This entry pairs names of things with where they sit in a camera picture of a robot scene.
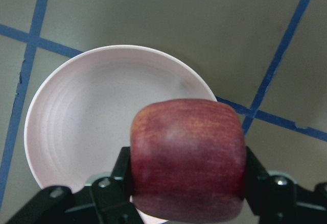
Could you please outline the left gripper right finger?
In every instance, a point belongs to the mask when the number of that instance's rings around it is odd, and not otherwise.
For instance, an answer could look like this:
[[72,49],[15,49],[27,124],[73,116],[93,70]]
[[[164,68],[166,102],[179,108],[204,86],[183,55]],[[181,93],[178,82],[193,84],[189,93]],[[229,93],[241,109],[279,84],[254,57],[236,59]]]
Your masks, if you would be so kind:
[[259,223],[326,223],[326,182],[310,191],[291,176],[267,171],[246,147],[244,196]]

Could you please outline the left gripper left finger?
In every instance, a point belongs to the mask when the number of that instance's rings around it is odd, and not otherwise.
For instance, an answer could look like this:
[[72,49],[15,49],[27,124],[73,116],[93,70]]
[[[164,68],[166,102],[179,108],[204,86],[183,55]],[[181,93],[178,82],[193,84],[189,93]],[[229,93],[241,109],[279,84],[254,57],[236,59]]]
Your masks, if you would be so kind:
[[53,185],[35,194],[8,223],[143,223],[131,202],[130,148],[123,147],[112,173],[91,176],[76,193]]

